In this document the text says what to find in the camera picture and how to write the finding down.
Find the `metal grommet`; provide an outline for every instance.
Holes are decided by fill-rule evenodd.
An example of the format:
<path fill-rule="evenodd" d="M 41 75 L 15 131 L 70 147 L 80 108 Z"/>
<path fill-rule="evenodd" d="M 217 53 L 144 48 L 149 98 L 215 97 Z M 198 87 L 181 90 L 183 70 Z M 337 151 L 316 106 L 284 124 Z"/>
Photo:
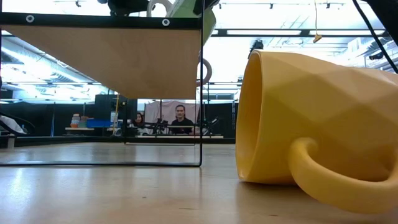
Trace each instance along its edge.
<path fill-rule="evenodd" d="M 33 22 L 34 20 L 35 20 L 35 17 L 32 16 L 32 15 L 29 15 L 29 16 L 26 17 L 26 21 L 27 22 Z"/>
<path fill-rule="evenodd" d="M 169 26 L 170 25 L 170 21 L 168 19 L 164 19 L 162 21 L 163 26 Z"/>

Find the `woman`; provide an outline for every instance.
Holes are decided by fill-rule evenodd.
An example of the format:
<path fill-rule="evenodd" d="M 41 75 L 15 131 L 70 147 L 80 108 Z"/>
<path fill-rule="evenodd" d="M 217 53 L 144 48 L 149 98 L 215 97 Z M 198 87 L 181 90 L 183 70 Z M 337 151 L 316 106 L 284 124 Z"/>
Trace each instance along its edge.
<path fill-rule="evenodd" d="M 137 118 L 134 120 L 133 125 L 138 128 L 144 127 L 144 117 L 140 112 L 137 113 Z"/>

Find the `yellow mug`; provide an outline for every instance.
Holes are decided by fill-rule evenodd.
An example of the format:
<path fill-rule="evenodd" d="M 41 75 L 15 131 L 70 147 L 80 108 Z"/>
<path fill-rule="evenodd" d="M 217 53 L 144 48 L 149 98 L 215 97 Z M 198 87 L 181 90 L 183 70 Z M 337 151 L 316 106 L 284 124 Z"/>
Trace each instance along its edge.
<path fill-rule="evenodd" d="M 239 101 L 239 178 L 386 212 L 398 205 L 397 100 L 395 74 L 255 50 Z"/>

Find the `plywood board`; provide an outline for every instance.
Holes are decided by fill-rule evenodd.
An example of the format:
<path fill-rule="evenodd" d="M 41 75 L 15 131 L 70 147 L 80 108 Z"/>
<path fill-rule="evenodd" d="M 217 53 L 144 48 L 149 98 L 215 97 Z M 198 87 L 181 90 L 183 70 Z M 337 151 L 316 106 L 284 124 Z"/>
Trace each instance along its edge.
<path fill-rule="evenodd" d="M 2 29 L 127 98 L 195 99 L 199 30 Z"/>

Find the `person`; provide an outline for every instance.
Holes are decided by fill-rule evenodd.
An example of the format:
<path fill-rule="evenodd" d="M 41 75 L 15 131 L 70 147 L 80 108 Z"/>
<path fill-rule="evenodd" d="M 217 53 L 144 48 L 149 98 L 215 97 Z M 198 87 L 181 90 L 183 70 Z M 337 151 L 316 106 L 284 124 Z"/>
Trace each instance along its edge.
<path fill-rule="evenodd" d="M 138 128 L 144 126 L 144 116 L 142 115 L 142 113 L 137 113 L 137 118 L 134 120 L 133 125 Z"/>
<path fill-rule="evenodd" d="M 185 116 L 184 105 L 178 105 L 175 107 L 175 120 L 171 126 L 193 126 L 193 122 Z M 192 132 L 193 127 L 186 128 L 171 128 L 174 134 L 189 134 Z"/>

